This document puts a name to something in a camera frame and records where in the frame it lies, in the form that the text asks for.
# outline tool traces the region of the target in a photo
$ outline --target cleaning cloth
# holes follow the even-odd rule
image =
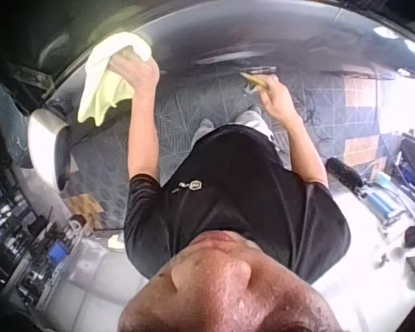
[[[151,57],[149,45],[133,33],[117,33],[99,43],[92,50],[84,67],[86,82],[78,109],[78,122],[94,118],[95,125],[99,127],[110,107],[115,107],[121,100],[133,97],[132,86],[123,77],[107,68],[111,57],[126,46],[132,46],[133,51],[143,61]]]

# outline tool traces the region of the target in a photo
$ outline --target tiled floor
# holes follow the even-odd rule
[[[323,160],[337,156],[358,171],[378,161],[384,168],[397,134],[381,131],[378,114],[387,100],[390,82],[348,79],[298,68],[280,67],[278,76],[287,85],[298,113]],[[160,141],[160,180],[165,183],[190,151],[200,121],[216,126],[233,121],[258,95],[246,95],[244,79],[236,75],[196,82],[170,82],[158,87],[156,126]],[[281,147],[280,157],[290,167],[284,128],[263,114]],[[129,115],[115,125],[74,146],[77,167],[61,196],[72,213],[83,214],[95,228],[119,228],[127,198],[127,133]],[[340,186],[331,179],[332,192]]]

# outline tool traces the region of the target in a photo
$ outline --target man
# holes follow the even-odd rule
[[[158,66],[129,53],[110,69],[135,89],[124,239],[132,264],[150,278],[120,330],[339,330],[308,283],[345,254],[350,233],[288,89],[259,76],[269,87],[260,91],[266,110],[288,132],[292,172],[254,109],[217,130],[202,121],[189,156],[161,187]]]

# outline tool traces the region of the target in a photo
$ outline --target car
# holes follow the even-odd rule
[[[11,11],[0,24],[0,129],[14,162],[59,191],[71,146],[123,114],[103,128],[76,120],[86,59],[116,32],[150,43],[165,79],[195,82],[280,59],[332,75],[415,78],[415,1],[52,0]]]

